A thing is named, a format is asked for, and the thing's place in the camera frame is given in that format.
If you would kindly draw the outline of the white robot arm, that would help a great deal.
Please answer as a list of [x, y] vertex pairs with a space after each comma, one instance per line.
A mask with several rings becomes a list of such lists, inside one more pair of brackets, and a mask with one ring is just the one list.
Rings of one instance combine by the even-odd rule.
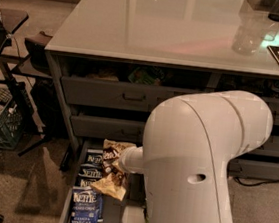
[[170, 98], [150, 113], [142, 147], [125, 149], [120, 168], [144, 176], [149, 223], [233, 223], [227, 165], [260, 147], [273, 117], [247, 91]]

